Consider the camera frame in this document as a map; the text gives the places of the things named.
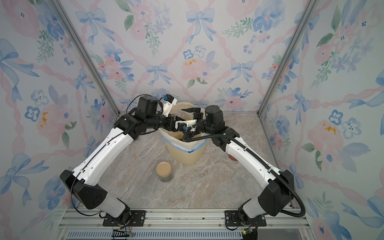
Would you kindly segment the red jar lid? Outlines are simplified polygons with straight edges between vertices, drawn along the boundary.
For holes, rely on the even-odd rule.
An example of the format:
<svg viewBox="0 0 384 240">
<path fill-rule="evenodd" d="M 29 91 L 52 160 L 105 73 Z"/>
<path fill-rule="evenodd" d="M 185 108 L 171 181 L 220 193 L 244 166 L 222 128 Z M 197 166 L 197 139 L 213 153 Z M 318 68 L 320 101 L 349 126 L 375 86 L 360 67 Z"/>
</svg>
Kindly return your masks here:
<svg viewBox="0 0 384 240">
<path fill-rule="evenodd" d="M 230 158 L 230 160 L 232 160 L 232 161 L 234 161 L 234 162 L 237 162 L 238 160 L 235 158 L 235 157 L 233 157 L 232 155 L 228 155 L 229 156 L 229 158 Z"/>
</svg>

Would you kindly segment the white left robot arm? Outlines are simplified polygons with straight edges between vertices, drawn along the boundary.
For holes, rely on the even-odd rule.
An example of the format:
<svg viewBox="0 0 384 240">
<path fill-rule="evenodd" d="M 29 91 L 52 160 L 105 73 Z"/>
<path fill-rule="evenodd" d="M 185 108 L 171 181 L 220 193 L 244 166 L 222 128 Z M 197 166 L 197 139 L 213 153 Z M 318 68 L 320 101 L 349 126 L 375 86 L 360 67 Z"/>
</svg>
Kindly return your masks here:
<svg viewBox="0 0 384 240">
<path fill-rule="evenodd" d="M 132 218 L 130 207 L 108 193 L 99 185 L 105 170 L 139 136 L 151 134 L 160 128 L 175 129 L 175 118 L 170 115 L 177 99 L 165 95 L 157 99 L 151 95 L 140 95 L 138 104 L 126 111 L 115 123 L 101 144 L 72 171 L 65 170 L 60 179 L 70 191 L 71 200 L 77 199 L 88 210 L 104 212 L 113 222 L 126 225 Z"/>
</svg>

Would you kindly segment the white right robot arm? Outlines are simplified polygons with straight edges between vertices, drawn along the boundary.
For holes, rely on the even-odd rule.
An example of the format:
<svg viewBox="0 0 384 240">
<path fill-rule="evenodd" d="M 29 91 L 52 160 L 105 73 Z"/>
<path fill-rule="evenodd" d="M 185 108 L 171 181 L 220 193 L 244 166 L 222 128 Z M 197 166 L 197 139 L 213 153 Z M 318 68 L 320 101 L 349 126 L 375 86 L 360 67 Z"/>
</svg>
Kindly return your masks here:
<svg viewBox="0 0 384 240">
<path fill-rule="evenodd" d="M 183 141 L 194 142 L 198 140 L 198 134 L 203 134 L 204 139 L 211 139 L 214 145 L 240 162 L 263 188 L 258 197 L 239 207 L 241 218 L 249 220 L 261 215 L 275 217 L 279 213 L 287 214 L 284 208 L 294 199 L 293 174 L 288 170 L 281 171 L 254 152 L 238 132 L 226 126 L 218 106 L 208 106 L 204 113 L 200 108 L 185 111 L 193 113 L 194 118 L 176 124 L 178 130 L 184 133 Z"/>
</svg>

